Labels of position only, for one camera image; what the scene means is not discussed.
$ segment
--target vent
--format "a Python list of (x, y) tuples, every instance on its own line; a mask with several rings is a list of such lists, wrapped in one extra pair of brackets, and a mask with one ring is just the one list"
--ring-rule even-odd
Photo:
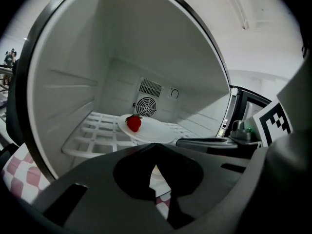
[(141, 82), (139, 91), (158, 98), (160, 96), (161, 86), (155, 82), (144, 79)]
[(156, 101), (151, 97), (143, 97), (136, 104), (136, 112), (151, 117), (156, 112)]

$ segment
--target red strawberry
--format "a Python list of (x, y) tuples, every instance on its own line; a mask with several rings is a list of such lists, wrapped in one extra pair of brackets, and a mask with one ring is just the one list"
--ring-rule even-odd
[(139, 114), (137, 115), (131, 115), (126, 118), (126, 122), (128, 127), (133, 131), (137, 132), (138, 129), (140, 128), (142, 122), (141, 122), (142, 117), (140, 117)]

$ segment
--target round vent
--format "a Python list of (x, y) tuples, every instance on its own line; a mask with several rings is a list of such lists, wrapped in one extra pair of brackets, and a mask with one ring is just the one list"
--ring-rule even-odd
[(156, 102), (151, 97), (140, 99), (136, 105), (136, 112), (142, 116), (150, 117), (156, 111)]

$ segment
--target white wire shelf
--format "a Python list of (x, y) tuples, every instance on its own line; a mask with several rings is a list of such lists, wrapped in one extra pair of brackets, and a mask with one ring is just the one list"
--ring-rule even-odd
[[(92, 112), (71, 134), (62, 151), (71, 156), (93, 158), (100, 155), (146, 144), (123, 133), (117, 124), (118, 116)], [(175, 133), (170, 143), (176, 144), (180, 138), (196, 138), (194, 133), (178, 124), (164, 123)]]

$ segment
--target mini fridge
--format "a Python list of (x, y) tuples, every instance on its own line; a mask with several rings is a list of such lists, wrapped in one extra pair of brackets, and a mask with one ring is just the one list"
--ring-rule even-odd
[(140, 145), (116, 120), (141, 114), (180, 138), (216, 137), (231, 99), (222, 54), (183, 0), (52, 0), (16, 73), (24, 141), (49, 179)]

